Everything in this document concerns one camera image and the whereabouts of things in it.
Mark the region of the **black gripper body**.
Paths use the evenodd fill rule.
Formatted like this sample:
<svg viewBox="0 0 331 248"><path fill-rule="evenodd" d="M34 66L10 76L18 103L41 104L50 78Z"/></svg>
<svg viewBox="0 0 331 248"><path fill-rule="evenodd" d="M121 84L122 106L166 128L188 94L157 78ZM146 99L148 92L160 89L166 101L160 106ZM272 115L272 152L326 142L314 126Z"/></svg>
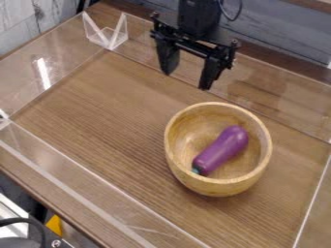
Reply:
<svg viewBox="0 0 331 248"><path fill-rule="evenodd" d="M180 50L204 59L210 55L226 56L226 69L232 66L237 49L236 42L228 42L221 36L221 16L236 21L240 12L229 15L225 11L224 0L178 0L174 14L150 14L152 29L149 36L157 35L176 43Z"/></svg>

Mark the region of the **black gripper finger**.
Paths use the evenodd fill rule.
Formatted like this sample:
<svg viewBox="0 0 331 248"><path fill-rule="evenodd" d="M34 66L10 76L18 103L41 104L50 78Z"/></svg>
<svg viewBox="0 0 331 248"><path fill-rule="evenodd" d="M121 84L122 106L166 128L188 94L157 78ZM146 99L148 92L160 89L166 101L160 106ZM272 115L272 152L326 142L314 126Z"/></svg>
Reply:
<svg viewBox="0 0 331 248"><path fill-rule="evenodd" d="M228 57L224 54L210 55L206 57L197 88L201 90L209 90L213 81L218 79L220 74L226 67Z"/></svg>
<svg viewBox="0 0 331 248"><path fill-rule="evenodd" d="M154 37L156 53L161 72L169 76L176 70L180 62L180 49L176 43L164 36Z"/></svg>

